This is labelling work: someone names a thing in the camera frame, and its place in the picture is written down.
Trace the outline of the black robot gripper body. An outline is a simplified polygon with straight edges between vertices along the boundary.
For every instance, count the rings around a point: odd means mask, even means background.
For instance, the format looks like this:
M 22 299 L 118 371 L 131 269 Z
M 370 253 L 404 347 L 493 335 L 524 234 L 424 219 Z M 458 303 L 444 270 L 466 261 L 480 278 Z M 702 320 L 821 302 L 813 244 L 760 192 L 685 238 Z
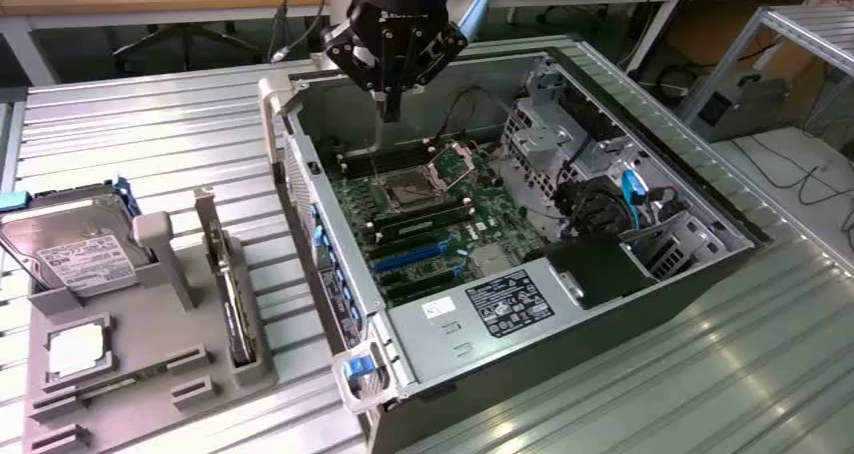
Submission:
M 353 0 L 349 21 L 382 66 L 401 73 L 414 30 L 432 40 L 450 20 L 449 0 Z

